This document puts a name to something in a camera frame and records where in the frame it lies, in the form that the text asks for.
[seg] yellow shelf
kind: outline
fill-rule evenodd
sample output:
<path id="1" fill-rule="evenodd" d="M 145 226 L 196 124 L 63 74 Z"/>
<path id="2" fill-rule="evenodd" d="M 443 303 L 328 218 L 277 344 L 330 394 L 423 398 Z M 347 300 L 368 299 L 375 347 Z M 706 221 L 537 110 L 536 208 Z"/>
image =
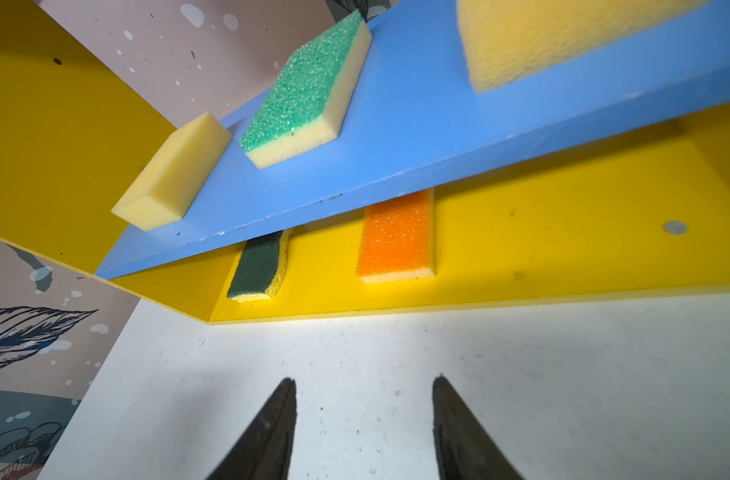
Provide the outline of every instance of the yellow shelf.
<path id="1" fill-rule="evenodd" d="M 92 274 L 125 227 L 110 208 L 172 130 L 35 4 L 0 0 L 0 240 Z M 356 211 L 295 229 L 273 300 L 226 298 L 241 244 L 111 283 L 210 322 L 730 290 L 730 104 L 436 197 L 432 279 L 361 283 Z"/>
<path id="2" fill-rule="evenodd" d="M 234 302 L 227 281 L 210 320 L 730 284 L 730 189 L 674 122 L 447 184 L 436 197 L 435 278 L 360 282 L 358 211 L 296 229 L 277 296 Z M 668 234 L 670 220 L 688 232 Z"/>

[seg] white surface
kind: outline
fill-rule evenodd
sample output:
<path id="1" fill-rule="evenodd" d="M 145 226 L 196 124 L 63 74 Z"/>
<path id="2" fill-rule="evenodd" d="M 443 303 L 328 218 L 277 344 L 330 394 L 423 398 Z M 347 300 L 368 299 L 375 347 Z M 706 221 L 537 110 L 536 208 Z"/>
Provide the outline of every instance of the white surface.
<path id="1" fill-rule="evenodd" d="M 39 478 L 205 478 L 284 376 L 291 480 L 437 478 L 441 372 L 528 480 L 730 478 L 730 294 L 234 326 L 141 301 Z"/>

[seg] orange scouring pad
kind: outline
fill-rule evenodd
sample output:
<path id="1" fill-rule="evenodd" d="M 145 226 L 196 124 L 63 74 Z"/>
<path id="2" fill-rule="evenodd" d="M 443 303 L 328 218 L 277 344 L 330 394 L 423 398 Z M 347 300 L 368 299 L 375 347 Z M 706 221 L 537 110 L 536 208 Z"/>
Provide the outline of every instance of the orange scouring pad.
<path id="1" fill-rule="evenodd" d="M 434 189 L 366 207 L 357 276 L 364 283 L 434 276 Z"/>

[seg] blue shelf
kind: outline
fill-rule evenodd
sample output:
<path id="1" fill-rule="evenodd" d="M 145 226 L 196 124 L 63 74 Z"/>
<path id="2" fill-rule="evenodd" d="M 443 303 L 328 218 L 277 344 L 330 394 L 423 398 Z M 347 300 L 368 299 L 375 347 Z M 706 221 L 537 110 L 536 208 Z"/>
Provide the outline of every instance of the blue shelf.
<path id="1" fill-rule="evenodd" d="M 266 93 L 222 123 L 235 139 L 186 217 L 130 226 L 98 268 L 131 274 L 730 101 L 730 0 L 475 94 L 453 0 L 405 0 L 373 45 L 341 136 L 258 170 L 237 139 Z"/>

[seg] green scouring pad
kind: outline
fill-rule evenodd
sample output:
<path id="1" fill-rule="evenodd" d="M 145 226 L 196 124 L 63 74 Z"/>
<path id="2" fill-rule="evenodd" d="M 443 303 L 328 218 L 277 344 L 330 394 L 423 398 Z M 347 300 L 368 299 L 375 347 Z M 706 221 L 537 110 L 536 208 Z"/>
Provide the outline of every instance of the green scouring pad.
<path id="1" fill-rule="evenodd" d="M 287 241 L 293 229 L 259 236 L 245 243 L 227 296 L 237 302 L 274 298 L 287 268 Z"/>
<path id="2" fill-rule="evenodd" d="M 240 139 L 258 168 L 338 138 L 372 40 L 355 11 L 291 55 Z"/>

